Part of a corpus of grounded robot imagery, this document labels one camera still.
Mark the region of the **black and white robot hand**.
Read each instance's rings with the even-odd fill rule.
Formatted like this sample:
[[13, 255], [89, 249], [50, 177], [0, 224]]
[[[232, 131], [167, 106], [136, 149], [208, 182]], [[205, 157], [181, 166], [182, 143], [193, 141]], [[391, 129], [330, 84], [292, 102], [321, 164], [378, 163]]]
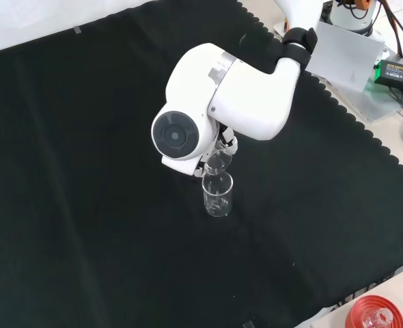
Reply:
[[233, 130], [221, 123], [218, 124], [218, 128], [216, 139], [197, 164], [193, 174], [196, 178], [202, 178], [206, 174], [216, 176], [225, 172], [238, 149], [238, 140]]

